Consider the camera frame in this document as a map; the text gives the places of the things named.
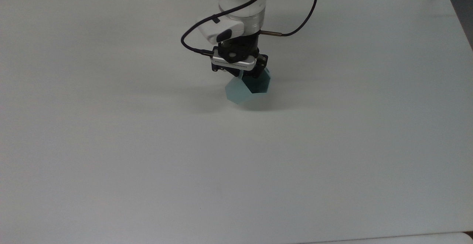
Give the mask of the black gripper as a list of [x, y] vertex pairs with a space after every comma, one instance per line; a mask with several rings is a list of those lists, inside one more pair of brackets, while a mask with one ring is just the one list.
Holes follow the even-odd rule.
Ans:
[[237, 78], [258, 79], [265, 71], [268, 56], [260, 54], [259, 35], [255, 34], [225, 40], [217, 46], [217, 71], [229, 72]]

